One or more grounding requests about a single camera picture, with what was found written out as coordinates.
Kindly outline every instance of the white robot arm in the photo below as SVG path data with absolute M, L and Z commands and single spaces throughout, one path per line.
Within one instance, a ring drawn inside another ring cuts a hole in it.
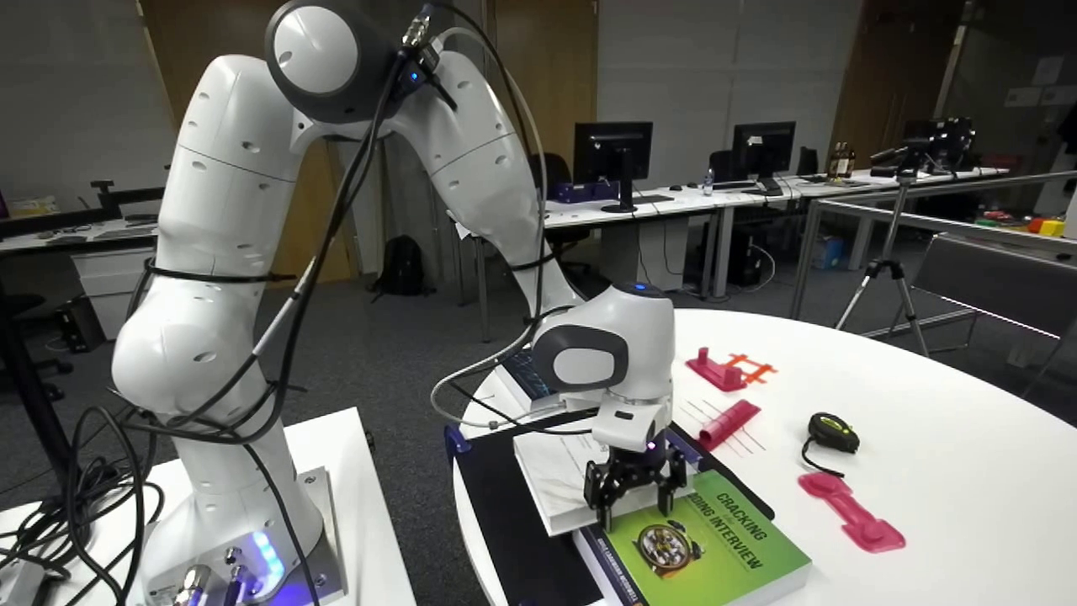
M 287 5 L 268 23 L 268 64 L 217 56 L 192 95 L 159 216 L 159 269 L 112 365 L 132 405 L 187 432 L 175 449 L 192 497 L 146 541 L 141 602 L 207 594 L 192 580 L 241 587 L 257 602 L 287 582 L 307 588 L 296 561 L 319 545 L 324 517 L 296 483 L 251 322 L 315 137 L 409 140 L 447 216 L 516 265 L 529 309 L 561 309 L 542 319 L 536 354 L 554 386 L 608 394 L 598 440 L 644 453 L 668 424 L 668 301 L 626 291 L 578 301 L 542 242 L 516 125 L 479 67 L 427 47 L 425 27 L 427 14 L 389 47 L 348 5 Z

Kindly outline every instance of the green book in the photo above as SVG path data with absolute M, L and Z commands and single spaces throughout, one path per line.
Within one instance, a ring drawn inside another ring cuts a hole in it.
M 634 599 L 654 606 L 753 606 L 809 582 L 811 559 L 724 475 L 692 479 L 668 515 L 611 517 L 607 534 Z

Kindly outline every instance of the blue light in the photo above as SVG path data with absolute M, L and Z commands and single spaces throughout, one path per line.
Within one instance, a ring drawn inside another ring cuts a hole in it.
M 262 531 L 257 531 L 257 549 L 268 568 L 265 582 L 262 587 L 275 587 L 281 580 L 281 561 L 275 556 L 275 549 L 268 545 L 268 539 Z

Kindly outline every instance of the gray wall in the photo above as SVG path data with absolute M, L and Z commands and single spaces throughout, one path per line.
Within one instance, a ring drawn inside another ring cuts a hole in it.
M 161 185 L 175 130 L 133 0 L 0 7 L 0 192 L 95 199 Z
M 655 120 L 648 181 L 699 180 L 733 125 L 830 145 L 860 0 L 598 0 L 598 118 Z
M 963 61 L 951 76 L 944 113 L 966 113 L 980 128 L 987 157 L 1014 163 L 1021 172 L 1046 172 L 1061 153 L 1057 125 L 1074 101 L 1053 97 L 1077 89 L 1077 5 L 1035 0 L 1004 5 L 980 0 L 968 14 Z M 1053 83 L 1035 82 L 1035 64 L 1061 56 L 1064 72 Z M 1029 211 L 1035 192 L 1014 194 L 1014 210 Z M 1061 211 L 1064 194 L 1039 199 L 1039 211 Z

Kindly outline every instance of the black monitor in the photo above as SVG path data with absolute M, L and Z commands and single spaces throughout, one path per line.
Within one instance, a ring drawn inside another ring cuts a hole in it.
M 770 180 L 790 167 L 794 155 L 794 120 L 761 120 L 733 128 L 733 180 Z
M 576 181 L 620 181 L 620 211 L 634 211 L 634 180 L 648 172 L 654 120 L 576 125 Z

